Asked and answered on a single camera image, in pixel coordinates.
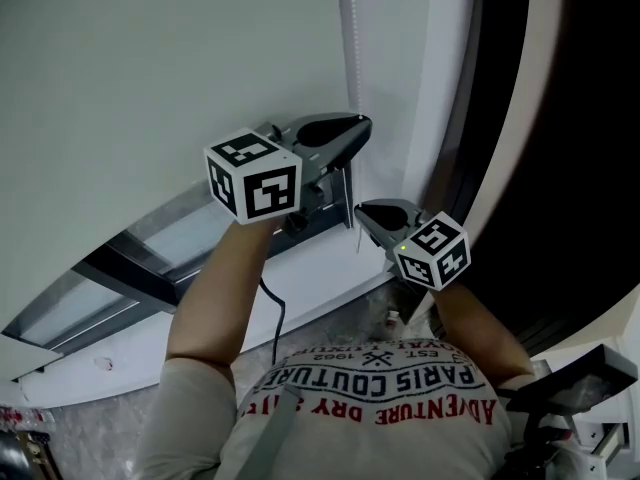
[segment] black cable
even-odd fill
[[[267,285],[264,284],[264,279],[260,278],[260,288],[267,294],[267,296],[276,304],[280,306],[280,318],[278,319],[278,326],[276,327],[276,335],[273,337],[273,351],[271,352],[271,365],[276,364],[276,353],[278,351],[278,339],[280,338],[280,331],[282,330],[282,322],[284,322],[284,314],[286,312],[287,305],[285,302],[274,294]]]

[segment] sleeve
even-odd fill
[[[499,389],[518,391],[528,384],[536,381],[534,375],[520,375],[508,380],[499,386]],[[523,412],[507,411],[508,398],[500,397],[500,403],[505,408],[509,422],[511,423],[511,446],[518,446],[524,442],[524,429],[529,415]],[[568,428],[567,423],[560,416],[548,415],[542,418],[540,425],[549,425],[556,428]],[[579,480],[586,475],[587,462],[580,446],[575,438],[569,441],[554,443],[559,448],[559,453],[553,459],[547,478],[562,480]]]
[[[220,372],[191,359],[167,361],[138,443],[134,479],[213,478],[236,412],[234,389]]]

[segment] person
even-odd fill
[[[523,432],[495,388],[535,378],[520,343],[460,284],[432,292],[446,342],[302,349],[237,408],[230,365],[279,224],[232,224],[182,299],[134,478],[495,475]]]

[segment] floor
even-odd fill
[[[400,326],[394,337],[429,336],[426,319],[429,304],[423,301],[418,307],[419,302],[415,294],[407,291],[406,285],[390,281],[283,336],[278,357],[314,345],[364,343],[379,332],[390,307],[400,310],[403,319],[409,322],[406,327]],[[258,381],[270,363],[270,344],[238,358],[232,366],[238,400]],[[154,386],[105,400],[54,409],[57,428],[51,436],[51,449],[64,480],[131,478],[136,443],[155,391]]]

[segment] black object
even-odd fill
[[[399,206],[362,203],[358,205],[358,208],[387,231],[399,231],[409,225],[407,212]]]
[[[617,395],[638,380],[638,367],[605,345],[517,391],[508,411],[573,416]]]
[[[475,66],[467,70],[471,80],[466,81],[470,94],[464,123],[455,122],[454,108],[443,144],[444,151],[457,142],[457,153],[438,209],[457,222],[464,222],[471,210],[504,125],[520,68],[529,0],[481,0],[480,14]],[[465,91],[463,80],[459,87]],[[456,100],[454,105],[460,105],[464,98],[458,95]],[[462,132],[456,136],[458,126]]]
[[[363,119],[371,122],[371,119],[368,117],[363,116]],[[362,119],[358,116],[313,121],[312,123],[305,124],[300,128],[296,137],[303,146],[307,146],[308,148],[319,148],[326,146],[329,142],[335,140],[337,137],[361,122]]]
[[[264,279],[262,278],[260,278],[260,288],[262,288],[262,291],[266,293],[267,296],[273,302],[275,302],[280,306],[280,318],[278,319],[278,325],[276,326],[276,333],[275,333],[275,336],[273,337],[273,349],[271,351],[271,365],[273,366],[274,364],[276,364],[276,354],[278,352],[278,339],[280,339],[280,331],[282,330],[282,322],[284,322],[284,315],[287,311],[287,305],[280,297],[278,297],[271,290],[269,290],[269,288],[267,288],[267,285],[264,284]]]
[[[85,257],[73,270],[125,297],[150,302],[160,310],[173,310],[179,302],[173,283],[125,256],[109,242]]]
[[[327,170],[329,172],[338,171],[340,169],[344,169],[351,159],[356,156],[358,151],[362,149],[362,147],[367,143],[369,137],[371,137],[372,124],[371,119],[366,116],[362,116],[362,119],[358,119],[356,124],[366,123],[367,130],[366,133],[363,133],[358,136],[356,140],[351,142],[338,156],[336,156],[333,161],[329,162],[327,165]]]
[[[309,221],[304,212],[290,213],[282,225],[282,230],[289,236],[298,236],[308,225]]]
[[[584,328],[640,282],[638,153],[629,140],[637,104],[628,96],[637,76],[628,33],[634,1],[562,0],[527,145],[462,275],[530,356]]]
[[[571,432],[553,427],[540,428],[547,414],[573,416],[586,412],[624,391],[638,380],[637,366],[599,345],[580,359],[518,391],[497,389],[499,396],[511,398],[507,411],[529,413],[524,446],[506,455],[504,467],[494,480],[544,479],[545,469],[559,449],[553,442],[571,437]]]

